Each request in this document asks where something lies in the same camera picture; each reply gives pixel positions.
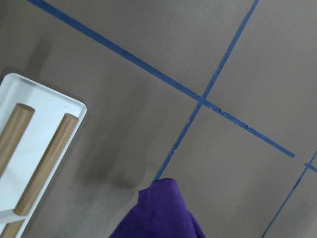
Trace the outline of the white wooden towel rack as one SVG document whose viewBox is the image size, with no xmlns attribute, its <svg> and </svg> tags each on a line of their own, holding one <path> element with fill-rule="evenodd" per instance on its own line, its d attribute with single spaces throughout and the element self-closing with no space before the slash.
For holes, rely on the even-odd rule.
<svg viewBox="0 0 317 238">
<path fill-rule="evenodd" d="M 13 209 L 63 116 L 71 114 L 82 122 L 87 108 L 84 103 L 76 99 L 17 73 L 9 73 L 0 85 L 1 129 L 4 129 L 18 103 L 32 107 L 35 112 L 0 178 L 0 228 L 3 230 L 6 224 L 22 220 L 23 225 L 17 233 L 17 237 L 21 237 L 54 173 L 51 172 L 48 176 L 29 215 L 19 217 L 14 214 Z"/>
</svg>

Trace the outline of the purple towel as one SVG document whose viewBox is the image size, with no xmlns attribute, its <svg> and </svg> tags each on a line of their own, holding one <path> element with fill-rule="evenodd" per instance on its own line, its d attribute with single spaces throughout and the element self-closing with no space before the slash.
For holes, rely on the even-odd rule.
<svg viewBox="0 0 317 238">
<path fill-rule="evenodd" d="M 111 238 L 205 237 L 174 179 L 157 180 L 138 195 L 137 204 L 118 224 Z"/>
</svg>

